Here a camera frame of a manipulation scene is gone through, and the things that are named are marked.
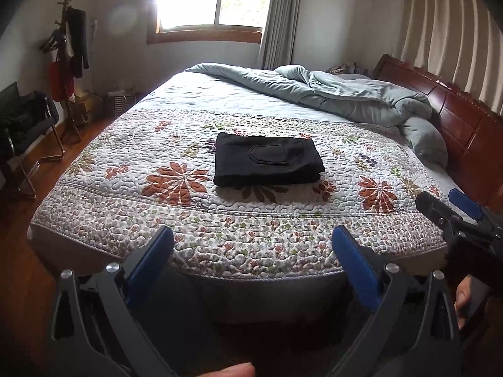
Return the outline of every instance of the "bed frame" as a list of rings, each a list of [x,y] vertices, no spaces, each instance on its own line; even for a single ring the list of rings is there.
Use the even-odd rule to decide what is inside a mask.
[[[384,54],[377,79],[427,95],[436,112],[431,122],[449,152],[447,172],[472,199],[496,213],[503,208],[503,119],[456,85]]]

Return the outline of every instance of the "silver bolt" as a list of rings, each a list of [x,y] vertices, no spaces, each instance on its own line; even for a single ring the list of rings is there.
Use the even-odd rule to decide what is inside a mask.
[[[390,273],[397,273],[400,271],[400,267],[396,263],[390,262],[386,264],[386,270]]]
[[[62,273],[61,273],[61,277],[63,279],[68,279],[70,278],[74,273],[71,271],[71,269],[65,269]]]
[[[121,268],[121,266],[116,263],[116,262],[112,262],[112,263],[109,263],[107,265],[107,272],[108,273],[115,273],[117,272],[119,269]]]
[[[442,279],[444,279],[444,273],[437,269],[436,271],[433,271],[433,277],[441,281]]]

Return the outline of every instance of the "beige curtain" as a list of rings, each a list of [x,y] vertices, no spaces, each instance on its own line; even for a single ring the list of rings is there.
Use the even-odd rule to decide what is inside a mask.
[[[503,115],[503,34],[481,0],[403,0],[393,56],[454,82]]]
[[[260,69],[292,63],[299,4],[300,0],[271,0],[258,53]]]

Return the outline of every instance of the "person's hand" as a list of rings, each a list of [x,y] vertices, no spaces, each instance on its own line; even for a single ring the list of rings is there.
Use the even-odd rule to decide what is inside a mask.
[[[227,369],[213,371],[199,377],[255,377],[255,367],[251,363],[236,364]]]
[[[461,330],[465,323],[466,318],[461,314],[463,307],[471,299],[471,275],[465,277],[456,289],[456,302],[454,303],[454,309],[456,309],[456,315],[458,316],[458,328]]]

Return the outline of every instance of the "headboard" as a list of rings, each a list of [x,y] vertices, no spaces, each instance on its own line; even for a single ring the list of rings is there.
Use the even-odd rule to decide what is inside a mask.
[[[447,172],[474,201],[496,213],[503,207],[503,120],[456,85],[384,54],[377,79],[427,95],[437,111],[431,122],[449,151]]]

